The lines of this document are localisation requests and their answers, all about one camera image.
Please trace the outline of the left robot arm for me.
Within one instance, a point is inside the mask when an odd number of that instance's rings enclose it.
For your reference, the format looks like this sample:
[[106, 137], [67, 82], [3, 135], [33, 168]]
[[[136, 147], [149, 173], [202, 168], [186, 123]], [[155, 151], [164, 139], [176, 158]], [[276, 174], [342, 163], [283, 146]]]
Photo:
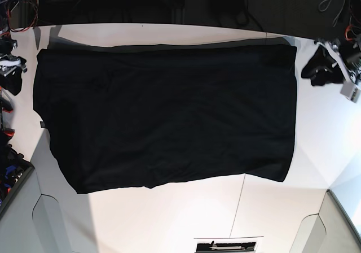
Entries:
[[[332, 0], [323, 0], [319, 12], [328, 9]], [[360, 97], [360, 0], [342, 0], [342, 7], [332, 21], [335, 27], [345, 5], [350, 18], [345, 29], [345, 41], [318, 38], [314, 40], [317, 50], [303, 67], [301, 77], [309, 79], [312, 86], [341, 84], [341, 94], [352, 102]]]

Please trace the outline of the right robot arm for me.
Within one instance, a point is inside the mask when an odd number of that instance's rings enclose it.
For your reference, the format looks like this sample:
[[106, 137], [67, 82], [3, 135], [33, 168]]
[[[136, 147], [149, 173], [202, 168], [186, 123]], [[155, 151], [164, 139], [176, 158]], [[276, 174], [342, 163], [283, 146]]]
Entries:
[[[11, 12], [21, 2], [33, 8], [33, 18], [25, 27], [14, 29], [11, 26]], [[21, 91], [22, 74], [27, 71], [27, 61], [12, 55], [18, 44], [11, 34], [34, 28], [38, 21], [38, 10], [39, 0], [1, 0], [1, 87], [12, 95], [18, 95]]]

